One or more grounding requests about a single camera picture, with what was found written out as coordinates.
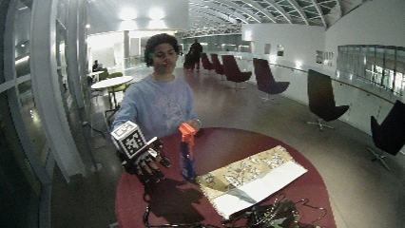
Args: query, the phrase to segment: glass railing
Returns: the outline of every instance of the glass railing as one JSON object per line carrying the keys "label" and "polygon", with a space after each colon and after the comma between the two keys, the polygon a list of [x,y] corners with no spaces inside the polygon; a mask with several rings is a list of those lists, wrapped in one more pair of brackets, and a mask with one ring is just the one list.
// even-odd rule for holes
{"label": "glass railing", "polygon": [[251,54],[233,51],[206,51],[219,55],[234,55],[239,70],[251,71],[247,81],[255,84],[253,58],[266,59],[275,81],[290,82],[282,96],[307,104],[307,70],[311,69],[330,76],[333,80],[334,97],[337,105],[349,105],[349,111],[341,116],[341,120],[363,130],[369,134],[369,116],[382,121],[393,107],[394,100],[402,100],[398,94],[393,94],[383,87],[375,86],[362,80],[362,77],[341,74],[338,71],[315,66],[305,66],[298,63],[270,59],[269,55]]}

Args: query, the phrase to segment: person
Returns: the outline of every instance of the person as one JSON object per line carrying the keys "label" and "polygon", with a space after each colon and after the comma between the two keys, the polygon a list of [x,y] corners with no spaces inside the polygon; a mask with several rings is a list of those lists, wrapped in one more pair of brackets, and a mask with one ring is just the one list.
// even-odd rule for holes
{"label": "person", "polygon": [[92,65],[92,72],[97,72],[98,70],[100,70],[100,65],[98,65],[98,61],[97,60],[94,60],[93,61],[93,65]]}
{"label": "person", "polygon": [[189,53],[191,53],[193,65],[197,70],[199,70],[199,54],[202,52],[202,46],[198,43],[198,40],[194,39],[189,47]]}
{"label": "person", "polygon": [[199,130],[190,86],[173,75],[178,51],[171,35],[161,33],[149,38],[144,62],[153,67],[153,73],[126,88],[114,114],[112,129],[132,121],[146,141],[179,132],[182,123]]}

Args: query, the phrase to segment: cable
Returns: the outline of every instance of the cable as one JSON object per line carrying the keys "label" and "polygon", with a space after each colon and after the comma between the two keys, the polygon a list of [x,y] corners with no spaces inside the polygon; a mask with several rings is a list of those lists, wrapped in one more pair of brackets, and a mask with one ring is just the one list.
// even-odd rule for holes
{"label": "cable", "polygon": [[82,123],[81,123],[81,126],[88,126],[93,131],[98,132],[98,133],[101,134],[102,138],[105,139],[104,132],[101,132],[100,130],[92,128],[92,126],[89,125],[88,122],[82,122]]}

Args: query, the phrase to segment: table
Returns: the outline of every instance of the table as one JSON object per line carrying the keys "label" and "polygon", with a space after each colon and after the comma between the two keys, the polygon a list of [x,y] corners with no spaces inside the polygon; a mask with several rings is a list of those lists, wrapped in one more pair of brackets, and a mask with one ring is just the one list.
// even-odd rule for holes
{"label": "table", "polygon": [[[183,181],[179,175],[179,141],[181,134],[161,138],[164,153],[171,166],[161,170],[165,179],[153,186],[149,203],[149,224],[201,222],[221,227],[222,217],[201,193],[197,184]],[[239,161],[247,156],[275,147],[283,146],[293,159],[307,169],[307,172],[277,193],[270,195],[263,204],[271,204],[279,193],[287,200],[309,200],[309,204],[326,210],[325,217],[315,222],[321,227],[337,227],[330,208],[327,190],[317,169],[307,159],[285,143],[266,135],[233,128],[203,128],[201,136],[194,138],[193,156],[195,174],[202,175],[223,165]],[[142,200],[144,187],[137,177],[122,174],[116,187],[114,212],[118,226],[142,227],[142,214],[148,203]],[[297,205],[299,222],[310,224],[323,211]]]}
{"label": "table", "polygon": [[116,97],[114,97],[114,86],[122,85],[122,84],[130,82],[132,80],[133,80],[132,76],[121,76],[121,77],[110,78],[110,79],[106,79],[106,80],[101,80],[100,82],[90,85],[90,89],[101,89],[101,88],[108,88],[108,87],[113,88],[113,107],[110,105],[110,109],[104,112],[104,115],[108,112],[112,112],[114,114],[116,111],[117,111]]}

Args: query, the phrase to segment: man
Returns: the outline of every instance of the man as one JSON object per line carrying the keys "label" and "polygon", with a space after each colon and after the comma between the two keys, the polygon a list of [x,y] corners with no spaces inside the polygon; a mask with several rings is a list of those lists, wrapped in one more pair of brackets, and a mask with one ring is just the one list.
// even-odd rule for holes
{"label": "man", "polygon": [[199,70],[199,54],[202,53],[202,46],[198,40],[193,40],[193,44],[189,47],[189,52],[191,53],[193,65],[197,70]]}

